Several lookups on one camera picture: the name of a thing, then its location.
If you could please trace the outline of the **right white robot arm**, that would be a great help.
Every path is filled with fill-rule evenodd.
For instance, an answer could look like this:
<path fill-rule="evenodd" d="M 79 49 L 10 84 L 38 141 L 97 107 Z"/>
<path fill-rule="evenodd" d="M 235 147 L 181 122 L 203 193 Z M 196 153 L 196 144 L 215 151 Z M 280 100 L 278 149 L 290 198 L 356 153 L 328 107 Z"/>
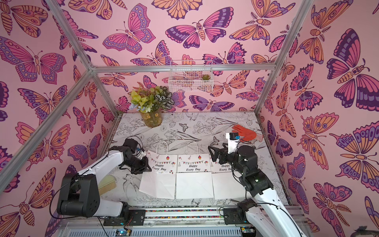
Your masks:
<path fill-rule="evenodd" d="M 243 145 L 229 149 L 208 147 L 211 159 L 219 164 L 229 164 L 232 171 L 241 174 L 239 183 L 252 198 L 237 204 L 240 222 L 251 224 L 263 237 L 305 237 L 285 205 L 278 197 L 270 179 L 259 169 L 255 147 Z"/>

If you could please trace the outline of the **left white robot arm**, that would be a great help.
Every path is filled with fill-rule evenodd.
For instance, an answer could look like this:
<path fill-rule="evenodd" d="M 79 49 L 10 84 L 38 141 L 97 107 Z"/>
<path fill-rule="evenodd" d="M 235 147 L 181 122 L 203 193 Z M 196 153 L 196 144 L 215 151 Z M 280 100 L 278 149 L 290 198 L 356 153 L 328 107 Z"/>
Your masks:
<path fill-rule="evenodd" d="M 58 219 L 75 217 L 116 217 L 130 219 L 126 202 L 100 198 L 100 182 L 116 167 L 128 167 L 131 174 L 151 172 L 147 151 L 139 143 L 127 138 L 123 145 L 112 146 L 97 162 L 76 172 L 68 173 L 62 179 L 57 191 L 56 212 Z"/>

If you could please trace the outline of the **white party paper bag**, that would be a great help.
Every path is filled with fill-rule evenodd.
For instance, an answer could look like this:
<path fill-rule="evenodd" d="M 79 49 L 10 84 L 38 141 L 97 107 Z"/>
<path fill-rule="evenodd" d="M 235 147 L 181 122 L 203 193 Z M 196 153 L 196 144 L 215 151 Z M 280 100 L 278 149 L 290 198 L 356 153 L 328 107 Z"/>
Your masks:
<path fill-rule="evenodd" d="M 245 188 L 235 179 L 228 163 L 210 162 L 214 199 L 239 199 L 245 197 Z"/>

